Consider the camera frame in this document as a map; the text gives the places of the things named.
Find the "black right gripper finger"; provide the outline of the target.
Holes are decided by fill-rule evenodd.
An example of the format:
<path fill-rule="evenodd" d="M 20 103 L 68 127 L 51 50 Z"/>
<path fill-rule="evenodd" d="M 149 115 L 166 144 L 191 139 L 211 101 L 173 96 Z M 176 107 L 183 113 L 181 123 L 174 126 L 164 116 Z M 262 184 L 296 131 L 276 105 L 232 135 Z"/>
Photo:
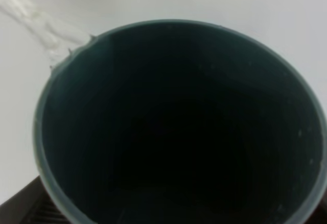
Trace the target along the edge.
<path fill-rule="evenodd" d="M 58 210 L 40 177 L 1 204 L 1 223 L 64 224 L 69 220 Z"/>

